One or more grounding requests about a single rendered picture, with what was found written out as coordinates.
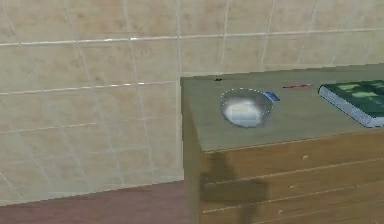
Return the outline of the grey glass bowl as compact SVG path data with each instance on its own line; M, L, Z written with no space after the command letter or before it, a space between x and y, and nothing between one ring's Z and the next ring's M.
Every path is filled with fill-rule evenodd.
M249 88L235 88L220 96L220 112L231 124L242 128L256 128L265 123L273 110L273 101L263 92Z

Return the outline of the brown wooden chest of drawers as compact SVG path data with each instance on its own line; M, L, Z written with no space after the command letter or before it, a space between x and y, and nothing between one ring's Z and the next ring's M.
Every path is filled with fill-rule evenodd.
M318 94L363 80L384 80L384 64L182 78L191 224L384 224L384 127L365 128ZM282 88L295 84L312 86ZM224 119L220 96L235 88L280 98L265 125Z

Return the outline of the green book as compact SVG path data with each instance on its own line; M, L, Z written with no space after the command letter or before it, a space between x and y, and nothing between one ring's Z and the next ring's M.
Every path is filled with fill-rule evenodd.
M323 84L318 93L364 127L384 127L384 80Z

